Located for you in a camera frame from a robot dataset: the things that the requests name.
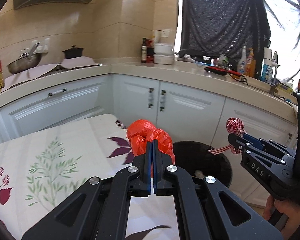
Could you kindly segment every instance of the human hand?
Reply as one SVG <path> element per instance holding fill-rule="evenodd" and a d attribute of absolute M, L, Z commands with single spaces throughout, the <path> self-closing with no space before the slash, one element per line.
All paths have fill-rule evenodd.
<path fill-rule="evenodd" d="M 267 199 L 266 207 L 262 215 L 264 219 L 270 219 L 271 209 L 273 207 L 275 207 L 280 213 L 286 214 L 289 217 L 285 227 L 281 230 L 284 240 L 288 240 L 300 226 L 300 206 L 291 200 L 276 200 L 270 195 Z"/>

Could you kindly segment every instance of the floral tablecloth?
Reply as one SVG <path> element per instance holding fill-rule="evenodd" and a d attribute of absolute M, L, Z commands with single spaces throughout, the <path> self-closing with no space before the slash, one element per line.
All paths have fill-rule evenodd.
<path fill-rule="evenodd" d="M 130 166 L 126 131 L 105 114 L 0 144 L 0 219 L 16 240 L 88 178 Z M 131 198 L 126 236 L 179 239 L 173 197 Z"/>

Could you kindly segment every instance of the faucet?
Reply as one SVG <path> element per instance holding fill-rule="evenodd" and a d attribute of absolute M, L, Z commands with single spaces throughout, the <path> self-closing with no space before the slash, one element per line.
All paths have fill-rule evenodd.
<path fill-rule="evenodd" d="M 269 93 L 270 93 L 270 95 L 274 96 L 274 93 L 275 93 L 276 88 L 277 88 L 276 81 L 277 81 L 278 67 L 280 67 L 280 65 L 278 65 L 278 53 L 276 51 L 274 52 L 274 55 L 273 55 L 273 58 L 272 58 L 272 67 L 275 68 L 275 71 L 274 71 L 273 82 L 270 83 L 270 92 Z"/>
<path fill-rule="evenodd" d="M 22 58 L 22 57 L 28 57 L 28 58 L 30 59 L 30 58 L 32 57 L 34 51 L 35 51 L 35 50 L 37 49 L 37 47 L 39 46 L 39 44 L 40 44 L 40 42 L 34 44 L 29 52 L 28 52 L 28 51 L 27 51 L 27 52 L 24 52 L 24 53 L 22 53 L 19 57 L 20 57 L 20 58 Z"/>

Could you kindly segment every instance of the pot lid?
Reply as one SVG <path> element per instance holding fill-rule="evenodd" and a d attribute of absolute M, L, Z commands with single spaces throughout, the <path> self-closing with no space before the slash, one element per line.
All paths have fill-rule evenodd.
<path fill-rule="evenodd" d="M 83 48 L 77 48 L 75 45 L 73 45 L 72 48 L 66 49 L 66 50 L 64 50 L 63 52 L 65 52 L 65 51 L 77 50 L 77 49 L 83 49 Z"/>

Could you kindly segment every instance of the black pot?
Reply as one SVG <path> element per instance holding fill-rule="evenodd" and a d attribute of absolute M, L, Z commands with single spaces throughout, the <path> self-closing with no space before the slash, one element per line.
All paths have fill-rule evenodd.
<path fill-rule="evenodd" d="M 230 162 L 224 154 L 209 153 L 207 150 L 210 149 L 213 148 L 200 142 L 175 142 L 173 144 L 175 165 L 188 171 L 191 176 L 195 176 L 194 173 L 198 170 L 205 176 L 214 176 L 229 187 L 232 180 Z"/>
<path fill-rule="evenodd" d="M 75 45 L 71 49 L 64 50 L 65 58 L 82 57 L 83 48 L 75 48 Z"/>

